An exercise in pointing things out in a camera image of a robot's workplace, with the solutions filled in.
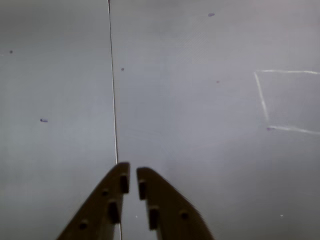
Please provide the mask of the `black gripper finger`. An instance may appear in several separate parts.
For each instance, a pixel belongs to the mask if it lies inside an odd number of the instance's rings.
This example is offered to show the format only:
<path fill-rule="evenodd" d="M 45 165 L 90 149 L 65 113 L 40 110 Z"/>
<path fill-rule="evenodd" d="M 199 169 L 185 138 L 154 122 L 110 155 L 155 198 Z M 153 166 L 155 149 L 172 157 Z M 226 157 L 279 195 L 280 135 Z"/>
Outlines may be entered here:
<path fill-rule="evenodd" d="M 129 193 L 130 164 L 116 164 L 57 237 L 59 240 L 113 240 L 121 223 L 123 197 Z"/>
<path fill-rule="evenodd" d="M 158 240 L 213 240 L 196 208 L 149 167 L 136 169 L 139 199 L 145 201 L 148 226 Z"/>

